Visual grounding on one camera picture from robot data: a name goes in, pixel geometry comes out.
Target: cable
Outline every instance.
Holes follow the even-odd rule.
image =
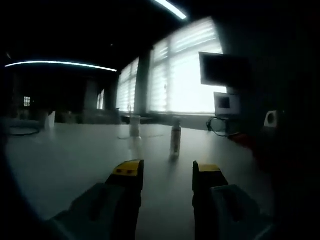
[[[223,118],[219,118],[219,117],[216,117],[216,116],[213,116],[213,117],[210,117],[209,118],[209,120],[206,122],[206,127],[208,128],[208,131],[209,132],[214,132],[217,136],[219,136],[219,137],[224,137],[224,138],[228,138],[228,137],[231,137],[231,136],[234,136],[234,135],[237,135],[237,134],[239,134],[239,132],[236,132],[236,133],[232,133],[232,134],[225,134],[225,135],[220,135],[220,134],[218,134],[217,132],[218,131],[215,131],[214,129],[213,129],[213,127],[212,127],[212,120],[213,119],[217,119],[217,120],[220,120],[220,121],[222,121],[222,122],[227,122],[228,121],[228,119],[223,119]]]

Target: screen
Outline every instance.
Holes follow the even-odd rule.
[[[229,109],[230,108],[230,98],[228,96],[219,97],[217,105],[220,109]]]
[[[246,58],[200,52],[201,84],[251,89],[252,76]]]

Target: desk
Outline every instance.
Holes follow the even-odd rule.
[[[217,164],[230,184],[245,190],[263,212],[272,212],[271,181],[249,149],[213,132],[183,128],[180,157],[172,162],[171,127],[141,125],[140,132],[145,158],[137,240],[194,239],[195,160]],[[21,192],[42,218],[49,219],[95,183],[104,183],[115,166],[128,160],[128,142],[118,139],[125,135],[128,125],[57,123],[52,131],[11,137],[7,155]]]

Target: wall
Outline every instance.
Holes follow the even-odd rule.
[[[145,115],[147,113],[148,77],[150,69],[150,52],[145,52],[139,57],[139,66],[136,74],[134,113]]]
[[[252,65],[255,92],[242,102],[244,129],[257,132],[269,110],[297,114],[305,95],[300,76],[313,71],[309,41],[300,22],[290,13],[251,14],[216,19],[224,54],[246,57]]]
[[[117,104],[117,81],[111,81],[104,89],[105,110],[115,111]]]
[[[59,112],[80,113],[84,107],[87,83],[83,77],[72,74],[30,70],[29,72],[17,71],[21,79],[19,100],[23,106],[23,97],[30,97],[29,109],[55,110]]]
[[[96,110],[97,103],[98,103],[98,85],[95,81],[88,79],[86,81],[84,109]]]
[[[11,103],[11,113],[18,112],[18,109],[24,106],[24,96],[23,96],[23,80],[17,74],[13,74],[13,97]]]

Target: ceiling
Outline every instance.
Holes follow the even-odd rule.
[[[156,42],[189,22],[209,15],[239,15],[253,7],[205,0],[170,2],[187,15],[187,20],[152,0],[14,2],[6,9],[4,62],[76,62],[120,72]]]

